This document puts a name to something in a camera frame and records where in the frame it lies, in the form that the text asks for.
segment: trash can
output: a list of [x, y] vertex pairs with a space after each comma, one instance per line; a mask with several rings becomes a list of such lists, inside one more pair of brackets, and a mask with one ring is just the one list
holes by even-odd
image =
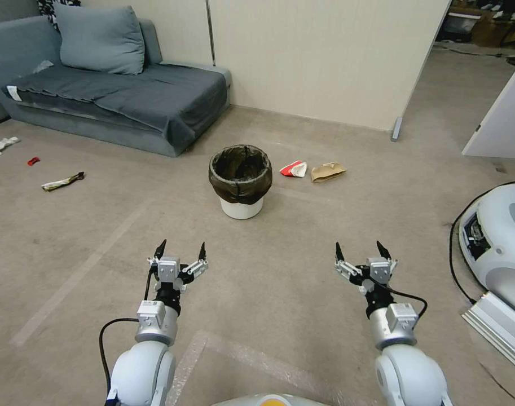
[[267, 154], [252, 145], [233, 145], [210, 160], [208, 179], [229, 217], [248, 219], [263, 207], [272, 185], [272, 166]]

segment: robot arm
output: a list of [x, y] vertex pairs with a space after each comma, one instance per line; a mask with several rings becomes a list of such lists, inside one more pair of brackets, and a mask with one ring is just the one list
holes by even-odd
[[106, 404], [163, 406], [173, 384], [176, 362], [169, 347], [177, 336], [180, 293], [208, 269], [208, 261], [204, 243], [198, 260], [189, 266], [181, 266], [177, 257], [163, 256], [164, 247], [162, 243], [148, 259], [150, 273], [157, 275], [156, 298], [140, 303], [137, 344], [116, 360]]
[[413, 331], [420, 315], [409, 303], [395, 303], [389, 287], [397, 261], [377, 242], [380, 257], [368, 258], [366, 265], [353, 266], [344, 260], [336, 243], [336, 271], [359, 286], [368, 307], [366, 314], [376, 348], [382, 351], [375, 370], [381, 392], [389, 406], [452, 406], [447, 382], [439, 365], [415, 348]]

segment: wall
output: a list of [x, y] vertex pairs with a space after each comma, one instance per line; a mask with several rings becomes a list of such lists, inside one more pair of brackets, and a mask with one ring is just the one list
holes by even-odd
[[[0, 21], [38, 15], [36, 0], [0, 0]], [[0, 105], [0, 120], [7, 117], [7, 112]]]
[[462, 151], [463, 155], [515, 158], [515, 72]]
[[[390, 130], [403, 115], [450, 0], [210, 0], [232, 102]], [[205, 0], [132, 4], [164, 58], [211, 63]]]
[[131, 6], [154, 22], [165, 60], [212, 65], [205, 0], [81, 0], [85, 7]]

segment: door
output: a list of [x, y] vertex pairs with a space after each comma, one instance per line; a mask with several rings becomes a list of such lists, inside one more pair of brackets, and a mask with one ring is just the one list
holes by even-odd
[[515, 73], [477, 127], [462, 154], [515, 158]]

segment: pillow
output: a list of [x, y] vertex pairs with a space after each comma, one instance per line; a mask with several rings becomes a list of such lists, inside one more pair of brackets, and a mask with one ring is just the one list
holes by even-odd
[[143, 33], [131, 6], [107, 10], [54, 3], [54, 11], [64, 65], [108, 73], [143, 71]]
[[[37, 0], [37, 7], [39, 8], [39, 14], [46, 15], [50, 23], [59, 31], [56, 23], [56, 15], [54, 14], [54, 5], [52, 4], [55, 0]], [[58, 0], [62, 4], [68, 6], [80, 6], [81, 0]]]

